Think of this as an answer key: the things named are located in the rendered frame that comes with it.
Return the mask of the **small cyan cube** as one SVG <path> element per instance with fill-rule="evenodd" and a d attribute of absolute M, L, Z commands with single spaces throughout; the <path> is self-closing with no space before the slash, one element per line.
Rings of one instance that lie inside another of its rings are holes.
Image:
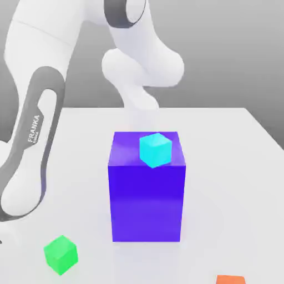
<path fill-rule="evenodd" d="M 171 162 L 173 142 L 160 133 L 139 139 L 139 158 L 151 168 Z"/>

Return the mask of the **large blue box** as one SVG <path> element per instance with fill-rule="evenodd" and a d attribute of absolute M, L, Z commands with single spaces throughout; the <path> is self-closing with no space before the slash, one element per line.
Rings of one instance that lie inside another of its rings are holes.
<path fill-rule="evenodd" d="M 186 162 L 177 132 L 171 162 L 150 168 L 139 157 L 139 139 L 149 132 L 116 131 L 108 162 L 114 242 L 178 242 L 181 235 Z"/>

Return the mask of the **small green cube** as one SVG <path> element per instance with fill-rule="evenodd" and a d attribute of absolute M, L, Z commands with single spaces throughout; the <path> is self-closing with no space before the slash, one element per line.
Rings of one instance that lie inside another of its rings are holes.
<path fill-rule="evenodd" d="M 44 247 L 45 260 L 58 275 L 67 272 L 78 263 L 77 246 L 61 235 Z"/>

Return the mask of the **small orange cube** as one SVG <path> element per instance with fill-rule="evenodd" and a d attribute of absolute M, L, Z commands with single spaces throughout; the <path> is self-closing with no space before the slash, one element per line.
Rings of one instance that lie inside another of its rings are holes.
<path fill-rule="evenodd" d="M 243 276 L 218 275 L 216 284 L 246 284 Z"/>

